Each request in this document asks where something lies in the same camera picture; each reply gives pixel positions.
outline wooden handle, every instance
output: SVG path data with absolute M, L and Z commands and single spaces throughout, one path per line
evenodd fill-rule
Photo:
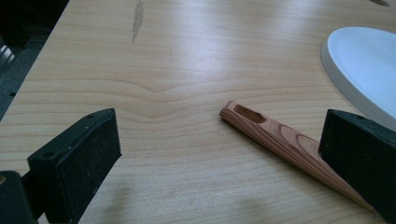
M 319 142 L 236 102 L 230 101 L 224 106 L 220 116 L 276 155 L 374 211 L 373 207 L 319 156 Z

